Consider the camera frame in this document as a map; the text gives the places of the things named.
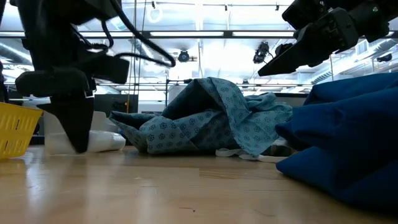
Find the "black cable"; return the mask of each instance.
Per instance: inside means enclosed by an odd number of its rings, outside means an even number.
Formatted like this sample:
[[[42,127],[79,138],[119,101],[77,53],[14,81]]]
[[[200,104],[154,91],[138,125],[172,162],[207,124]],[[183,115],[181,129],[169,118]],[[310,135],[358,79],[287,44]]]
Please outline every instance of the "black cable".
[[[134,27],[136,27],[136,26],[137,26],[137,1],[134,1]],[[134,43],[134,53],[136,53],[136,50],[137,50],[137,47],[136,47],[137,46],[137,38],[136,38],[135,35],[132,38],[134,40],[134,41],[132,41],[132,44]],[[137,86],[136,86],[137,74],[136,74],[136,59],[133,58],[133,60],[134,60],[134,63],[133,63],[133,66],[132,66],[132,69],[133,69],[132,72],[134,74],[134,88],[133,88],[132,96],[134,97],[136,95],[136,88],[137,88]]]
[[[110,0],[110,1],[113,6],[113,9],[116,11],[118,16],[120,17],[120,20],[122,20],[124,25],[134,34],[134,36],[136,38],[138,38],[142,43],[146,44],[148,47],[152,48],[153,50],[155,50],[156,52],[160,53],[165,58],[167,58],[170,61],[170,63],[165,63],[161,60],[152,59],[152,58],[134,54],[134,53],[121,53],[121,54],[117,54],[115,56],[116,57],[123,57],[123,56],[137,57],[137,58],[142,58],[145,60],[149,60],[151,62],[155,62],[155,63],[161,64],[161,65],[164,65],[166,67],[174,67],[175,66],[174,58],[170,54],[168,54],[165,50],[163,50],[161,47],[159,47],[158,45],[153,43],[151,40],[148,40],[147,38],[145,38],[142,34],[140,34],[136,30],[136,28],[131,24],[129,18],[127,18],[127,16],[123,12],[122,7],[119,5],[117,0]]]
[[[106,26],[106,22],[105,21],[101,21],[101,27],[104,30],[106,38],[109,41],[108,48],[111,49],[113,47],[113,45],[114,45],[114,41],[113,41],[113,37],[112,37],[111,33],[109,32],[108,26]]]
[[[92,44],[85,37],[83,37],[83,35],[81,33],[79,33],[79,31],[77,31],[77,29],[74,26],[72,26],[72,30],[85,43],[87,49],[103,50],[103,51],[107,52],[113,46],[114,42],[113,42],[113,38],[112,38],[111,34],[109,33],[108,28],[106,27],[105,21],[101,22],[101,24],[103,26],[105,35],[109,40],[109,46],[107,46],[105,44],[97,44],[97,43]]]
[[[141,31],[144,31],[144,24],[145,24],[145,14],[147,11],[147,0],[145,0],[145,4],[144,4],[144,16],[142,17],[142,28]],[[142,51],[142,41],[139,44],[139,50]],[[139,94],[139,79],[141,76],[141,58],[139,59],[138,62],[138,94]]]

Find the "patterned fabric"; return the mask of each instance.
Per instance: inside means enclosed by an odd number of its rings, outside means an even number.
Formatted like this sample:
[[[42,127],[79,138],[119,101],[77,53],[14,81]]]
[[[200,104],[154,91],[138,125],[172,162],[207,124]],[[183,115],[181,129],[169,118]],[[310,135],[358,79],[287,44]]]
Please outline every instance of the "patterned fabric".
[[[275,99],[273,93],[244,97],[227,80],[195,79],[160,116],[112,112],[110,119],[151,154],[241,148],[258,156],[278,138],[275,125],[292,115]]]

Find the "wooden surface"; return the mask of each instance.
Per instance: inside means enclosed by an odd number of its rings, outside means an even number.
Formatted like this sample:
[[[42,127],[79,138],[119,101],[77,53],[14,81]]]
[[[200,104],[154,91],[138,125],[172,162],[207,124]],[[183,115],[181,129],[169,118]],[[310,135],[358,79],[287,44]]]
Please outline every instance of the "wooden surface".
[[[0,223],[393,223],[284,177],[275,164],[126,149],[0,161]]]

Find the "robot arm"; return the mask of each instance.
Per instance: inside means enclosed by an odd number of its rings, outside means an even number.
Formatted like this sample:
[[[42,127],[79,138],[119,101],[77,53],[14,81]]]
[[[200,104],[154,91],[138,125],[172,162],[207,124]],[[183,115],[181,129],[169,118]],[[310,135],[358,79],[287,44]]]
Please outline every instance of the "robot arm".
[[[14,0],[11,3],[18,7],[25,31],[22,43],[30,51],[35,68],[34,72],[24,72],[17,78],[17,90],[23,96],[50,97],[51,103],[38,107],[58,118],[77,153],[85,152],[88,147],[95,78],[125,84],[129,75],[129,62],[121,58],[125,56],[175,66],[172,56],[132,26],[121,9],[121,0]],[[113,39],[106,21],[116,16],[137,39],[171,63],[130,52],[107,55]],[[109,45],[91,44],[76,30],[76,26],[92,19],[101,21]]]
[[[275,58],[259,70],[260,76],[292,73],[302,65],[314,67],[333,52],[354,47],[362,36],[368,42],[386,36],[388,22],[398,17],[398,1],[295,0],[282,17],[296,29],[297,42],[278,46]]]

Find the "dark blue fabric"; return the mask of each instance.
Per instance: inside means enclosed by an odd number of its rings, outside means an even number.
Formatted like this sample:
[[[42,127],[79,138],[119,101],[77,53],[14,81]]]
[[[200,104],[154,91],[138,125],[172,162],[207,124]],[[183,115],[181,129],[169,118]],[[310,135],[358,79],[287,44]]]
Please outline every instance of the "dark blue fabric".
[[[275,126],[292,115],[289,105],[275,100],[273,93],[244,97],[227,80],[195,79],[160,116],[112,112],[110,119],[140,151],[215,152],[223,147],[258,156],[278,138]]]
[[[396,208],[397,78],[387,73],[314,86],[305,106],[275,127],[302,151],[277,168],[352,205]]]

